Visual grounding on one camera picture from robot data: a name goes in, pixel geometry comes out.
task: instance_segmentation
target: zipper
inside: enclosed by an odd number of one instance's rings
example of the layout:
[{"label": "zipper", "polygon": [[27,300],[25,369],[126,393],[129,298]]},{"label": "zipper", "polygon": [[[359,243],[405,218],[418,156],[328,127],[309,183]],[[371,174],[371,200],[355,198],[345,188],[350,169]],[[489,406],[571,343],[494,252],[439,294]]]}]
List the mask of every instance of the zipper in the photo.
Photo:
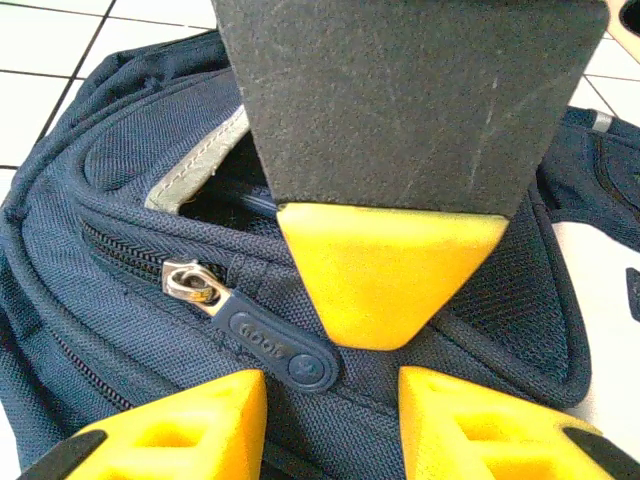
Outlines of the zipper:
[{"label": "zipper", "polygon": [[614,183],[609,178],[607,166],[604,161],[604,145],[600,136],[595,137],[595,144],[598,151],[598,158],[596,159],[594,170],[598,183],[600,184],[602,189],[607,192],[617,203],[625,206],[628,210],[630,210],[636,220],[640,222],[640,209],[629,200],[627,200],[622,192],[620,192],[616,188]]},{"label": "zipper", "polygon": [[82,227],[85,239],[109,263],[161,284],[168,296],[197,307],[216,329],[251,352],[282,383],[304,392],[322,392],[337,380],[334,347],[229,289],[224,284],[224,267],[174,260],[113,238],[86,222]]},{"label": "zipper", "polygon": [[245,210],[272,220],[276,219],[278,207],[267,187],[257,187],[243,182],[219,178],[215,188],[207,190],[217,200],[229,202]]},{"label": "zipper", "polygon": [[73,363],[74,367],[82,374],[82,376],[93,385],[93,387],[100,392],[100,394],[114,407],[121,412],[131,410],[134,405],[122,395],[116,392],[113,388],[107,385],[93,370],[91,370],[86,363],[84,363],[74,352],[71,347],[60,338],[57,332],[51,331],[54,340],[60,345],[62,352]]}]

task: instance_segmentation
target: gray trim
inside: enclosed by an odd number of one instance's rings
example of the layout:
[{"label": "gray trim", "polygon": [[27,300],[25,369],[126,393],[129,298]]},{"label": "gray trim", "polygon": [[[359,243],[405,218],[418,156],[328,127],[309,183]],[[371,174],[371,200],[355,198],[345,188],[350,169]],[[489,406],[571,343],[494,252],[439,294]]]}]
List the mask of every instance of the gray trim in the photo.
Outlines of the gray trim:
[{"label": "gray trim", "polygon": [[596,110],[596,119],[593,122],[593,130],[596,132],[607,133],[611,128],[613,117],[608,113],[600,112]]},{"label": "gray trim", "polygon": [[215,174],[225,157],[248,132],[249,120],[244,106],[240,106],[149,191],[144,206],[177,214],[180,207]]}]

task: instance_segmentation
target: nylon fabric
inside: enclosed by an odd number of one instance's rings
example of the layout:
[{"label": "nylon fabric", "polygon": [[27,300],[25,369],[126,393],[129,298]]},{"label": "nylon fabric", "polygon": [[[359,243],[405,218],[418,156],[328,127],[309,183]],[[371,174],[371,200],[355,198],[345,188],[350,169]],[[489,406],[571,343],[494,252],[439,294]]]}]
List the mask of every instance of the nylon fabric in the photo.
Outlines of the nylon fabric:
[{"label": "nylon fabric", "polygon": [[[275,221],[216,196],[234,181],[269,198],[250,136],[207,182],[213,195],[197,218],[143,206],[240,102],[217,32],[115,54],[16,174],[0,219],[0,399],[23,467],[123,408],[104,385],[135,406],[263,367],[206,315],[163,295],[152,274],[139,278],[105,257],[85,224],[142,252],[220,265],[230,288],[327,339]],[[329,477],[401,477],[401,365],[558,408],[577,403],[588,349],[570,348],[584,332],[549,231],[544,210],[525,199],[495,254],[407,346],[338,349],[340,377],[323,394],[294,391],[267,371],[268,442]]]},{"label": "nylon fabric", "polygon": [[598,132],[596,118],[593,110],[568,109],[538,170],[540,191],[554,223],[588,223],[640,251],[640,130],[614,118]]}]

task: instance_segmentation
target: yellow triangular block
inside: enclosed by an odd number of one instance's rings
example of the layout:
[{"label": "yellow triangular block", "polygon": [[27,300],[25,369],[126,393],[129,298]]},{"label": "yellow triangular block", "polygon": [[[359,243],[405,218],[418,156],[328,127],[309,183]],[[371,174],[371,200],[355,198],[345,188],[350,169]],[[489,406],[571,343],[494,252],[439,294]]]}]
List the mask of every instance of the yellow triangular block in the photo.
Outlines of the yellow triangular block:
[{"label": "yellow triangular block", "polygon": [[489,256],[500,216],[287,204],[278,222],[327,334],[393,350],[411,340]]},{"label": "yellow triangular block", "polygon": [[84,428],[107,439],[68,478],[257,480],[266,416],[263,373],[234,373]]},{"label": "yellow triangular block", "polygon": [[563,432],[591,425],[421,367],[402,367],[400,432],[408,480],[604,480]]}]

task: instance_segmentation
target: black rubber edge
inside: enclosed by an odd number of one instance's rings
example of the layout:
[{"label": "black rubber edge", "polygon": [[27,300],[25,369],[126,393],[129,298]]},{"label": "black rubber edge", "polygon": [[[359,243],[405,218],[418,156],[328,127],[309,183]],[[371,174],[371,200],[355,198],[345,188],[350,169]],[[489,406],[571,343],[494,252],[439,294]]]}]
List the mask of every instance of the black rubber edge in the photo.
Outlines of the black rubber edge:
[{"label": "black rubber edge", "polygon": [[106,439],[107,434],[103,430],[70,437],[53,447],[18,480],[64,480]]},{"label": "black rubber edge", "polygon": [[631,33],[640,36],[640,1],[630,0],[620,10],[620,23]]},{"label": "black rubber edge", "polygon": [[567,427],[563,431],[573,443],[615,480],[640,479],[640,463],[611,441],[579,428]]},{"label": "black rubber edge", "polygon": [[511,217],[605,30],[599,0],[214,0],[277,203]]}]

